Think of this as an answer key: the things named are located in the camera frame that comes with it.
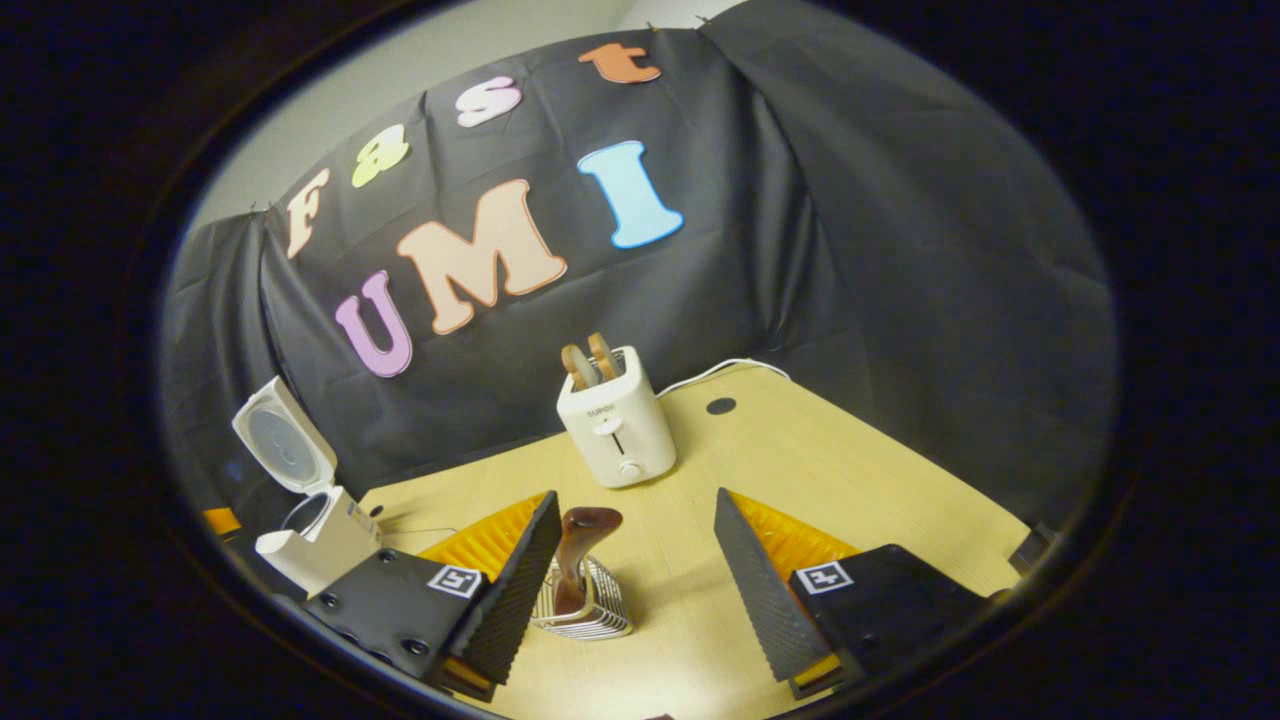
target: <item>black bracket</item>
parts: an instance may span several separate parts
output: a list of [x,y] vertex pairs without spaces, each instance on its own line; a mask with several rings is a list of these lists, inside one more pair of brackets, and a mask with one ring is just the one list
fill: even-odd
[[906,661],[987,605],[896,544],[796,570],[790,584],[841,665],[865,676]]
[[489,579],[479,570],[383,548],[303,607],[378,660],[426,680],[488,589]]
[[1025,577],[1060,534],[1062,533],[1051,529],[1044,523],[1036,523],[1023,544],[1018,546],[1018,550],[1009,556],[1009,564],[1014,566],[1014,570],[1018,570],[1019,575]]

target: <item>black fabric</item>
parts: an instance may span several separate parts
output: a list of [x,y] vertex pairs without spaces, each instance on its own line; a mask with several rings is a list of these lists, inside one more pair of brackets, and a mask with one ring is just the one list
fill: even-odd
[[[577,61],[605,42],[646,49],[639,64],[662,77],[618,85]],[[457,96],[498,74],[521,104],[460,127]],[[393,123],[408,156],[353,188],[357,152]],[[685,217],[631,250],[611,245],[613,214],[576,168],[626,140],[644,142],[659,197]],[[321,168],[332,177],[312,237],[288,259],[285,205]],[[435,334],[398,241],[429,220],[470,240],[479,196],[516,178],[566,274],[524,296],[499,290],[493,307],[474,301],[468,324]],[[180,273],[230,287],[169,307],[188,329],[166,348],[206,360],[165,383],[191,397],[172,418],[211,506],[250,497],[227,477],[228,457],[241,470],[248,459],[229,420],[275,372],[360,497],[561,432],[558,351],[593,331],[634,345],[655,388],[731,356],[774,361],[1027,520],[1060,523],[1105,448],[1110,295],[1064,188],[942,73],[800,3],[751,0],[700,31],[577,38],[465,73],[355,133],[265,215],[228,223],[260,219],[261,232],[196,233],[188,242],[218,252],[184,250]],[[415,343],[392,378],[367,370],[334,320],[381,269]],[[361,316],[387,347],[367,300]]]
[[160,313],[160,402],[178,478],[195,507],[230,507],[237,551],[275,592],[298,588],[252,552],[300,496],[280,487],[232,430],[244,400],[276,374],[260,302],[262,215],[238,215],[191,233],[174,259]]
[[845,281],[814,292],[858,319],[787,348],[796,379],[1060,527],[1101,470],[1119,374],[1062,184],[991,108],[838,15],[751,0],[701,32],[768,97]]
[[[662,77],[618,85],[577,60],[608,41],[645,47],[643,63],[659,65]],[[497,74],[517,79],[522,102],[460,127],[457,96]],[[361,146],[393,123],[406,126],[413,150],[385,178],[352,187]],[[576,163],[627,140],[644,142],[641,160],[659,197],[685,223],[667,238],[621,250],[609,241],[616,222],[604,195]],[[287,201],[325,167],[332,179],[311,240],[288,259]],[[513,178],[529,181],[529,211],[568,270],[525,296],[500,292],[492,309],[474,302],[475,319],[438,336],[417,270],[396,246],[433,219],[470,238],[480,195]],[[561,432],[559,348],[593,331],[635,346],[660,387],[845,322],[831,305],[805,302],[838,292],[838,279],[820,260],[822,231],[767,104],[694,31],[566,41],[449,81],[317,163],[275,205],[268,228],[262,283],[273,341],[291,387],[338,454],[342,483],[356,493],[456,464],[462,454]],[[380,269],[415,341],[412,363],[393,378],[367,370],[334,320],[343,299],[358,296]],[[387,347],[371,304],[361,310]]]

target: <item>wire toast rack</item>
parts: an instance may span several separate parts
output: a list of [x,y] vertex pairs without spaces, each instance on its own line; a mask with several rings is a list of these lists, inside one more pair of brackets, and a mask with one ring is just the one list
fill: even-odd
[[584,557],[582,564],[585,571],[581,577],[586,582],[586,603],[582,609],[570,615],[554,614],[556,583],[561,571],[553,559],[538,593],[538,603],[534,606],[530,623],[557,635],[579,641],[603,641],[630,634],[635,625],[627,615],[626,605],[622,603],[622,588],[618,587],[613,573],[590,555]]

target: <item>blue letter i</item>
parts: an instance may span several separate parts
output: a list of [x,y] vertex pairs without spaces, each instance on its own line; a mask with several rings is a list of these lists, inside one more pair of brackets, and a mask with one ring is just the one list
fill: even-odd
[[613,245],[618,247],[636,247],[660,240],[685,223],[684,215],[667,209],[658,199],[640,164],[641,154],[644,143],[627,140],[577,161],[579,172],[595,176],[618,220],[618,229],[613,231]]

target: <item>peach letter m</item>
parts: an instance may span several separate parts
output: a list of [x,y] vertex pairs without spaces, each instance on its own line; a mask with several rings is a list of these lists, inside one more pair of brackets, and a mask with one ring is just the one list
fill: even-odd
[[451,333],[475,316],[475,309],[458,299],[454,286],[486,307],[498,302],[499,259],[507,269],[503,288],[508,295],[532,292],[564,274],[568,265],[547,249],[529,215],[526,195],[529,183],[522,179],[481,195],[471,242],[435,220],[413,228],[399,241],[397,251],[413,260],[422,277],[435,309],[431,329],[436,333]]

